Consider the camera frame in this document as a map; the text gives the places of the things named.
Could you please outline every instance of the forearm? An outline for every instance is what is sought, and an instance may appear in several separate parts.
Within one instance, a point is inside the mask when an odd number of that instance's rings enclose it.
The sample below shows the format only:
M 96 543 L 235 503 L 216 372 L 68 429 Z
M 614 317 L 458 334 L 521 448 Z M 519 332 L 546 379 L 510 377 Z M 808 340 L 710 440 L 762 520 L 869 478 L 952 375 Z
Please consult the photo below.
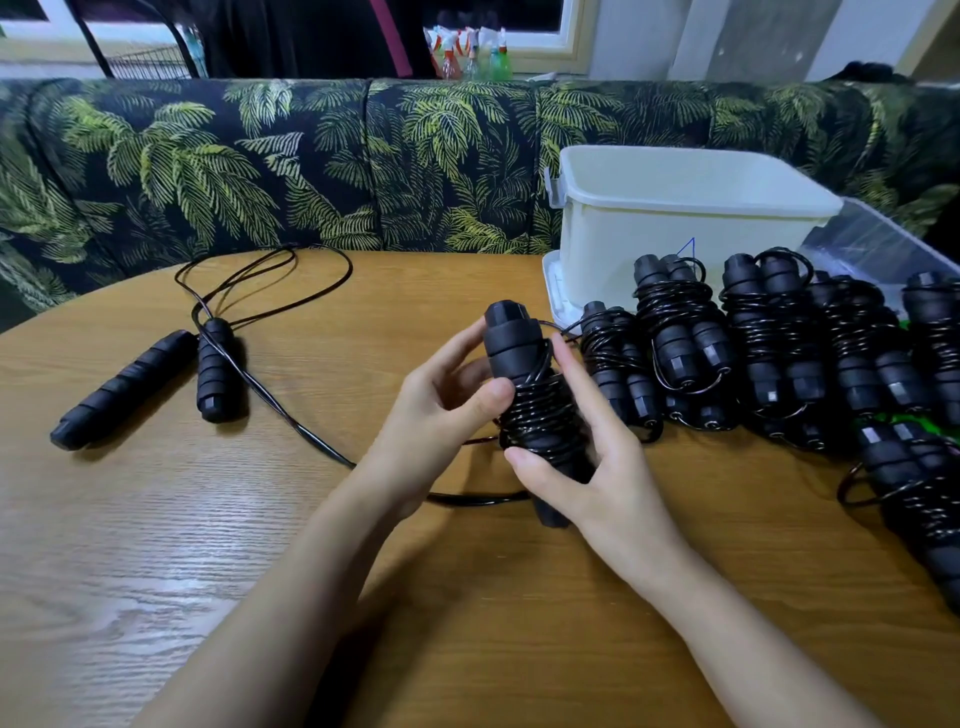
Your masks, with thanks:
M 645 596 L 686 642 L 738 728 L 881 723 L 692 552 Z
M 377 489 L 352 478 L 314 513 L 135 728 L 259 728 L 302 716 L 396 523 Z

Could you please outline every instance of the hand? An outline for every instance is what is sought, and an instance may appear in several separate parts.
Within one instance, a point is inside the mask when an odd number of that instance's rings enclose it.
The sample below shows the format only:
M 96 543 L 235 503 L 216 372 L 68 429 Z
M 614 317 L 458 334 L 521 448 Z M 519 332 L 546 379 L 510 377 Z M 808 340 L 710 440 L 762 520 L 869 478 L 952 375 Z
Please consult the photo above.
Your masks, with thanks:
M 663 505 L 639 441 L 620 422 L 559 334 L 554 355 L 590 428 L 598 467 L 588 485 L 558 473 L 542 458 L 509 448 L 520 482 L 573 522 L 587 543 L 641 595 L 691 553 Z
M 354 471 L 386 489 L 400 518 L 420 507 L 463 443 L 514 400 L 509 379 L 484 384 L 492 375 L 486 356 L 463 363 L 486 327 L 480 319 L 464 329 L 403 380 L 380 434 Z

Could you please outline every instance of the sofa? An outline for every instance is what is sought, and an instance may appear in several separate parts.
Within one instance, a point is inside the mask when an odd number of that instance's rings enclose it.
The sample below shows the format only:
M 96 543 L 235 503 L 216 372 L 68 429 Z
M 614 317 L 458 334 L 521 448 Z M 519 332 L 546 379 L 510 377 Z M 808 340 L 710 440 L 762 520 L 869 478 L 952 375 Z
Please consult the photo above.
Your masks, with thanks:
M 0 277 L 41 311 L 195 255 L 542 255 L 572 144 L 785 159 L 923 236 L 960 189 L 960 95 L 844 82 L 0 82 Z

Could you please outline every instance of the wire rack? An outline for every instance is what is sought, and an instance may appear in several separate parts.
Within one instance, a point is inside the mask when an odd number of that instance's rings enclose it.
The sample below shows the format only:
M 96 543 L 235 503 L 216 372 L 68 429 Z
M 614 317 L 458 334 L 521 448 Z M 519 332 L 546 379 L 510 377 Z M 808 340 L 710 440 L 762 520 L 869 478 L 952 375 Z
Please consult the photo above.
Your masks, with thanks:
M 118 79 L 189 79 L 190 71 L 176 45 L 107 58 L 113 76 Z

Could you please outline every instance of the jump rope handle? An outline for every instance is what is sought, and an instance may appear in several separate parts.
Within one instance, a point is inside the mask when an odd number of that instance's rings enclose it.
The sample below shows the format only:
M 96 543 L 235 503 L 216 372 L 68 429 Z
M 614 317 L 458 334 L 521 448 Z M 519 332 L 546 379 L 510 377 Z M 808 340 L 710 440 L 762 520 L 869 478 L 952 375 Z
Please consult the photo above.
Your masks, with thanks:
M 104 439 L 196 355 L 196 334 L 180 330 L 164 336 L 63 415 L 50 441 L 59 448 L 77 450 Z
M 243 352 L 230 324 L 221 318 L 204 323 L 206 333 L 234 359 Z M 233 422 L 244 416 L 244 381 L 230 363 L 200 336 L 197 364 L 197 409 L 209 423 Z

